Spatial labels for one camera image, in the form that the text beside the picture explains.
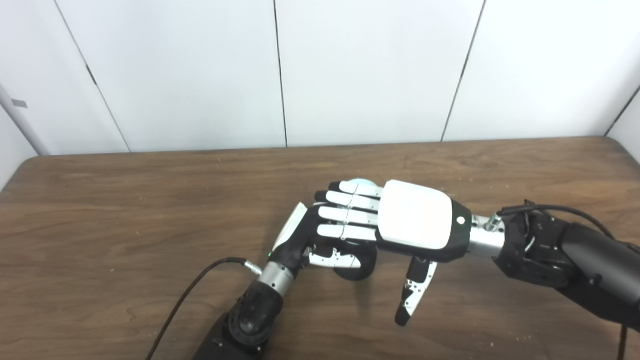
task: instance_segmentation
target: silver cylindrical connector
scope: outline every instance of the silver cylindrical connector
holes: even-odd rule
[[[504,246],[504,223],[502,221],[490,226],[493,231],[486,230],[493,218],[472,216],[471,235],[467,252],[483,258],[497,258]]]
[[[294,280],[293,273],[285,266],[269,261],[264,267],[258,281],[274,288],[281,296],[287,293]]]
[[[490,233],[498,230],[498,226],[502,223],[502,218],[498,216],[498,214],[493,214],[487,222],[484,223],[484,230],[487,230]]]
[[[262,275],[262,269],[258,265],[252,263],[251,261],[245,262],[244,267],[249,268],[249,270],[251,270],[251,272],[254,273],[255,275],[258,275],[258,276]]]

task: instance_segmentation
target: cable connector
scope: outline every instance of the cable connector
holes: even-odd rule
[[[244,263],[244,267],[249,268],[249,270],[251,270],[251,272],[254,273],[255,275],[258,275],[258,276],[262,275],[262,269],[258,265],[252,263],[251,261],[247,260]]]

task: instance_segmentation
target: white finger segment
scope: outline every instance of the white finger segment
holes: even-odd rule
[[[409,316],[413,316],[416,307],[420,304],[420,300],[424,296],[424,292],[427,291],[429,284],[431,284],[431,280],[433,279],[433,274],[436,272],[436,268],[438,267],[438,263],[432,262],[429,265],[429,271],[427,273],[427,279],[423,283],[413,282],[411,280],[406,281],[404,285],[407,289],[413,291],[413,293],[405,300],[403,306],[406,309],[406,312]]]
[[[321,218],[334,220],[337,222],[344,222],[345,224],[355,223],[378,226],[378,216],[372,213],[366,213],[364,211],[321,207],[318,210],[318,214]]]
[[[347,181],[340,182],[340,191],[345,193],[352,193],[355,195],[365,195],[380,198],[382,196],[383,188],[369,184],[350,183]]]
[[[327,192],[326,200],[337,205],[346,206],[347,208],[359,208],[377,211],[380,207],[380,201],[378,200],[340,192]]]
[[[354,255],[343,255],[334,249],[330,258],[323,258],[315,254],[309,255],[309,263],[316,266],[324,266],[327,268],[360,268],[360,260]]]
[[[318,235],[340,240],[377,241],[375,229],[350,225],[320,225]]]

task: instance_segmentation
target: white wall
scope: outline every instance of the white wall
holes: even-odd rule
[[[0,84],[45,153],[127,152],[54,1],[0,1]]]
[[[616,139],[640,162],[640,95],[636,94],[609,132],[609,137]]]
[[[285,146],[273,2],[58,4],[132,151]]]
[[[603,135],[640,85],[638,1],[58,4],[0,1],[45,154]]]
[[[0,190],[20,165],[33,156],[36,152],[0,106]]]
[[[640,1],[488,0],[444,140],[604,135],[640,85],[639,14]]]
[[[276,0],[289,145],[433,142],[482,0]]]

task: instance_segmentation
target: black robot forearm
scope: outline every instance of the black robot forearm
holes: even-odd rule
[[[554,288],[594,315],[640,331],[637,247],[542,213],[504,223],[494,262],[508,277]]]

